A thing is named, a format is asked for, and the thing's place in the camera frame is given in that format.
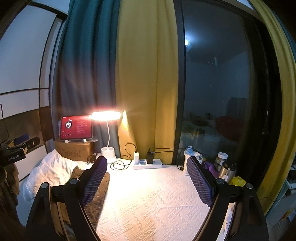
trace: metal thermos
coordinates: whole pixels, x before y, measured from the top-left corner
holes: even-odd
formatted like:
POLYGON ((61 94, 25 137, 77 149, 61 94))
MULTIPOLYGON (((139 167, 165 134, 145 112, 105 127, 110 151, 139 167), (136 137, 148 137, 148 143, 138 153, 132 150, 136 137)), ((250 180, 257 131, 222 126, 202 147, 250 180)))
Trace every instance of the metal thermos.
POLYGON ((235 177, 236 172, 236 163, 225 161, 223 162, 221 170, 219 172, 219 178, 224 179, 229 184, 231 180, 235 177))

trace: glass window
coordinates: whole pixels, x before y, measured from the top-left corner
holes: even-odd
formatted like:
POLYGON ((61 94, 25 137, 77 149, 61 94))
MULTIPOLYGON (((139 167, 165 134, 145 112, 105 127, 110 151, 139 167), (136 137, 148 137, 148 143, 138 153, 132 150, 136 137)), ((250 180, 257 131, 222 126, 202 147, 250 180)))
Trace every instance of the glass window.
POLYGON ((256 101, 243 18, 226 8, 183 0, 186 79, 179 147, 236 160, 256 101))

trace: charger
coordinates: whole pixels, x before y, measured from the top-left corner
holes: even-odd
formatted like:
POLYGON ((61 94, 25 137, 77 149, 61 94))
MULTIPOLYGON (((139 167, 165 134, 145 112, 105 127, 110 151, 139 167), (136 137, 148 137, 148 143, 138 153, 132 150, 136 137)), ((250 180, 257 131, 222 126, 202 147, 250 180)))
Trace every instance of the charger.
POLYGON ((150 150, 147 152, 146 160, 147 164, 153 164, 154 159, 154 153, 152 153, 150 150))
POLYGON ((135 163, 139 163, 139 153, 138 152, 134 152, 133 153, 133 158, 134 158, 134 160, 135 160, 135 163))

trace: bottle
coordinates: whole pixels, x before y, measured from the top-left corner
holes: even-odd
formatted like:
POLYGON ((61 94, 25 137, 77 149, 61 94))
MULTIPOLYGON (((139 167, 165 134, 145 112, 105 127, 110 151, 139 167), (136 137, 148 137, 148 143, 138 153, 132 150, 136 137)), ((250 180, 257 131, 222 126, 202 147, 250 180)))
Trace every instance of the bottle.
POLYGON ((191 156, 195 156, 197 158, 197 160, 199 161, 199 163, 201 164, 203 161, 202 155, 199 154, 196 151, 193 151, 192 146, 188 146, 186 148, 186 150, 184 151, 184 156, 185 156, 185 161, 184 161, 184 167, 183 167, 183 174, 186 176, 189 176, 188 172, 187 172, 187 159, 191 156))
POLYGON ((216 160, 214 162, 214 167, 218 172, 220 171, 223 162, 226 161, 227 158, 228 158, 228 155, 226 153, 223 153, 223 152, 218 153, 218 156, 216 157, 216 160))
POLYGON ((187 159, 191 156, 194 156, 193 150, 192 150, 192 146, 187 146, 187 148, 184 151, 184 156, 185 156, 185 161, 184 161, 184 167, 183 167, 183 174, 186 176, 189 176, 188 172, 187 172, 187 159))
POLYGON ((235 162, 225 161, 220 169, 219 178, 224 179, 228 184, 234 178, 237 172, 237 165, 235 162))

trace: black charger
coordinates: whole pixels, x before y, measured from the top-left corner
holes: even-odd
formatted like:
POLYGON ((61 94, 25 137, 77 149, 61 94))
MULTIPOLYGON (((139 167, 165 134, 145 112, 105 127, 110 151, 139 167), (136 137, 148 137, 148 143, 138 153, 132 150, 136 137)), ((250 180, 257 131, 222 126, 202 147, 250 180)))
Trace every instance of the black charger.
POLYGON ((147 152, 146 160, 147 164, 153 164, 154 159, 154 153, 152 153, 150 150, 147 152))

